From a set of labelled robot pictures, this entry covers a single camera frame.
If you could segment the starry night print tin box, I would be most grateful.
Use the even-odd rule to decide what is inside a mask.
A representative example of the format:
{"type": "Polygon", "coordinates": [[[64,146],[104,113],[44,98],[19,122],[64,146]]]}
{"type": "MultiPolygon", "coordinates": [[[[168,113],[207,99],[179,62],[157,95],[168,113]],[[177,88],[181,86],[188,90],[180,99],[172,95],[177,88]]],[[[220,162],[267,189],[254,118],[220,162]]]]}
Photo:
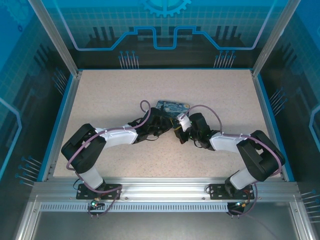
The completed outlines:
{"type": "Polygon", "coordinates": [[[176,119],[179,114],[185,114],[190,109],[190,105],[175,101],[159,100],[156,108],[163,113],[164,117],[176,119]]]}

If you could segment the wide aluminium base rail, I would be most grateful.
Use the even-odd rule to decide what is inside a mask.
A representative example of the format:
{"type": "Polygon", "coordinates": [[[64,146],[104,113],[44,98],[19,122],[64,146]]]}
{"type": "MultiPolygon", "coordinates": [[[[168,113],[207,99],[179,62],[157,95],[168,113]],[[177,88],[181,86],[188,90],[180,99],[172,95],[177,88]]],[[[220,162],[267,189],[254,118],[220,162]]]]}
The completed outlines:
{"type": "MultiPolygon", "coordinates": [[[[106,183],[121,184],[123,202],[208,202],[205,188],[209,184],[223,184],[223,177],[106,177],[106,183]]],[[[52,178],[33,185],[30,200],[38,202],[74,202],[74,178],[52,178]]],[[[271,177],[257,184],[257,201],[301,201],[296,182],[271,177]]]]}

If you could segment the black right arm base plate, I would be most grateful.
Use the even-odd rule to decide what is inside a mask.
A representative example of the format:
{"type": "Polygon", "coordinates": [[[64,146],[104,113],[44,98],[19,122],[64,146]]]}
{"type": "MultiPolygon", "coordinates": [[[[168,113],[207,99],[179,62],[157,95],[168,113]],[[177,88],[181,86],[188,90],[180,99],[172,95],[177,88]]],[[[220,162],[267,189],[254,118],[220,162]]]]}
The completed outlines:
{"type": "Polygon", "coordinates": [[[245,200],[255,199],[255,194],[252,185],[247,185],[243,189],[231,188],[227,190],[224,183],[209,184],[205,192],[209,194],[211,200],[245,200]]]}

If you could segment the aluminium side rail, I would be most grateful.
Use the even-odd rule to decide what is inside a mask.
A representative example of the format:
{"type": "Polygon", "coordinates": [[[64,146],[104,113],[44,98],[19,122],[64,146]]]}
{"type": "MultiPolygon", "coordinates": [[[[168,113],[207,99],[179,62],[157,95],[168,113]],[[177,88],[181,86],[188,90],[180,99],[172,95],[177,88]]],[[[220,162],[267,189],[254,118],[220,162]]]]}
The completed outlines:
{"type": "Polygon", "coordinates": [[[66,89],[64,91],[62,101],[54,122],[52,133],[49,138],[42,165],[37,177],[37,182],[45,182],[50,174],[51,165],[54,164],[59,157],[63,139],[67,129],[69,117],[76,97],[77,89],[80,83],[82,71],[77,76],[70,76],[66,89]]]}
{"type": "Polygon", "coordinates": [[[287,153],[279,132],[278,125],[276,123],[276,119],[274,113],[272,111],[272,107],[267,95],[266,88],[264,86],[263,80],[258,74],[254,76],[253,73],[251,74],[253,84],[256,90],[256,94],[260,103],[260,108],[263,114],[263,118],[266,124],[267,132],[269,134],[269,138],[273,141],[276,147],[281,151],[285,158],[285,164],[282,167],[282,175],[285,181],[287,182],[295,182],[295,178],[287,157],[287,153]]]}

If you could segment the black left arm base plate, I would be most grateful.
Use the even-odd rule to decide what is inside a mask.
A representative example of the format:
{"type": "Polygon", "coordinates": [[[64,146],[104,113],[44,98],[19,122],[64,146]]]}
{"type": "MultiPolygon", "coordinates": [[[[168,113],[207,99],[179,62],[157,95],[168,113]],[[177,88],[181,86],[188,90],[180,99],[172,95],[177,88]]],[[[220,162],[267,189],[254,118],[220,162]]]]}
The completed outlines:
{"type": "MultiPolygon", "coordinates": [[[[116,189],[118,187],[121,187],[121,184],[108,184],[108,183],[103,183],[98,189],[97,191],[109,191],[112,189],[116,189]]],[[[76,194],[76,199],[77,200],[93,200],[94,198],[98,198],[100,197],[102,200],[113,200],[117,193],[119,192],[119,190],[115,190],[112,191],[110,193],[106,193],[105,195],[103,195],[102,193],[97,193],[94,191],[91,191],[90,189],[88,189],[84,183],[79,184],[78,188],[77,188],[77,194],[76,194]]]]}

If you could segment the aluminium frame post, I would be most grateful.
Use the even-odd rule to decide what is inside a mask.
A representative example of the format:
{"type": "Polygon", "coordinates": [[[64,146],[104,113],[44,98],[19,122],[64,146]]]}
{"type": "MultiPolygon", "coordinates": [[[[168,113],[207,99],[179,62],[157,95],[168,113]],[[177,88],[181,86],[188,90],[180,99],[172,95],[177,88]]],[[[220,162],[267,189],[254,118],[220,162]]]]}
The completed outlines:
{"type": "Polygon", "coordinates": [[[257,78],[258,74],[262,70],[266,61],[268,60],[270,54],[272,53],[274,47],[276,46],[278,40],[282,36],[285,28],[287,27],[290,19],[295,13],[298,5],[301,0],[288,0],[285,5],[280,17],[278,18],[270,36],[268,37],[262,51],[260,52],[253,68],[251,71],[251,75],[253,78],[257,78]]]}
{"type": "Polygon", "coordinates": [[[28,0],[28,2],[58,51],[61,59],[65,63],[67,69],[73,77],[77,78],[79,70],[42,0],[28,0]]]}

